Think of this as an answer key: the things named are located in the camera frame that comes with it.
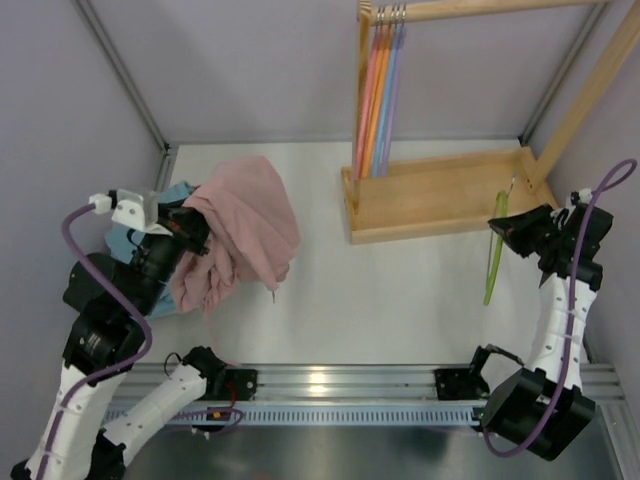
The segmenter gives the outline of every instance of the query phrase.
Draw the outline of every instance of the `green strip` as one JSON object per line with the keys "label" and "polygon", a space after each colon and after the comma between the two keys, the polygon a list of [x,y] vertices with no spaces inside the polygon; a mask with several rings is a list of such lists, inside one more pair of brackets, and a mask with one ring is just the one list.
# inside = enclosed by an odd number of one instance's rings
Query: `green strip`
{"label": "green strip", "polygon": [[[501,190],[496,197],[496,208],[493,211],[493,217],[506,217],[509,211],[509,195],[504,190]],[[498,276],[498,267],[500,267],[500,256],[502,255],[502,237],[498,236],[496,241],[496,251],[493,254],[493,261],[491,262],[491,268],[487,269],[486,291],[484,294],[484,304],[489,305],[491,302],[491,295],[493,294],[493,287],[496,285],[496,277]]]}

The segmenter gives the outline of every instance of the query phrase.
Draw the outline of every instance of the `crumpled fabric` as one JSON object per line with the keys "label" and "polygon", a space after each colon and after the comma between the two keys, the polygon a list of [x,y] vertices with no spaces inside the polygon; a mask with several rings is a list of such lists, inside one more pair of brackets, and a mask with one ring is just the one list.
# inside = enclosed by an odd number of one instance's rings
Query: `crumpled fabric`
{"label": "crumpled fabric", "polygon": [[186,252],[170,282],[178,311],[205,314],[241,282],[275,291],[287,276],[300,234],[282,179],[262,156],[227,161],[184,202],[211,229],[209,253]]}

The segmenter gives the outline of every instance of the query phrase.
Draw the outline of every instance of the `wooden bar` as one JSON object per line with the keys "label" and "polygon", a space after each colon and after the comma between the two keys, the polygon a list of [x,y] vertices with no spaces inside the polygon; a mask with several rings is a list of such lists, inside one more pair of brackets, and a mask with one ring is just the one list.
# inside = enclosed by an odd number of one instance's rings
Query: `wooden bar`
{"label": "wooden bar", "polygon": [[640,40],[640,0],[634,2],[607,48],[602,52],[600,60],[538,161],[527,168],[531,190],[540,188],[547,175],[558,163],[575,134],[613,82],[638,40]]}
{"label": "wooden bar", "polygon": [[342,169],[345,205],[354,244],[459,233],[487,228],[496,195],[517,179],[509,214],[557,203],[548,186],[529,191],[523,170],[535,161],[528,147],[391,162],[388,176],[360,183],[360,207],[353,208],[351,170]]}
{"label": "wooden bar", "polygon": [[[608,1],[611,0],[437,0],[434,2],[406,4],[404,20],[405,22],[424,22],[443,18],[540,10],[544,8],[605,3]],[[392,8],[393,5],[385,6],[384,22],[389,22],[392,19]],[[372,23],[375,25],[378,21],[372,18]]]}

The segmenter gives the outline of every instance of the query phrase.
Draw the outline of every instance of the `wooden rack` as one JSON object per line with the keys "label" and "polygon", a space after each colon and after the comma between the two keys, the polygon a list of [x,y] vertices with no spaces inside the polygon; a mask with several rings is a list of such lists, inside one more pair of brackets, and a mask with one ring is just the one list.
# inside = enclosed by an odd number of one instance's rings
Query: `wooden rack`
{"label": "wooden rack", "polygon": [[[599,3],[594,0],[440,0],[407,4],[405,21],[514,12],[567,5]],[[369,59],[370,27],[375,24],[371,3],[360,0],[356,119],[357,132]],[[391,18],[392,6],[386,6]],[[522,213],[543,203],[556,205],[546,183],[549,172],[602,97],[640,39],[640,0],[602,53],[584,87],[536,161],[527,148],[478,152],[414,161],[390,162],[386,177],[353,181],[351,167],[342,169],[344,199],[351,241],[354,244],[458,233],[487,228],[496,195],[518,181],[509,201],[509,214]]]}

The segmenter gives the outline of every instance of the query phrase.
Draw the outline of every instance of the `metal track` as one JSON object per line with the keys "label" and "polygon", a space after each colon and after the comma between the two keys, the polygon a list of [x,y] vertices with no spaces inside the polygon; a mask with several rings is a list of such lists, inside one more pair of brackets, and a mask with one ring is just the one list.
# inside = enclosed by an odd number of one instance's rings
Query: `metal track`
{"label": "metal track", "polygon": [[[434,365],[243,365],[258,370],[253,400],[239,402],[245,425],[477,425],[483,400],[441,402]],[[107,419],[122,415],[166,379],[161,364],[138,364],[114,396]],[[610,365],[582,366],[583,392],[599,405],[624,405]],[[216,406],[196,402],[184,413]],[[176,424],[218,424],[197,415]]]}

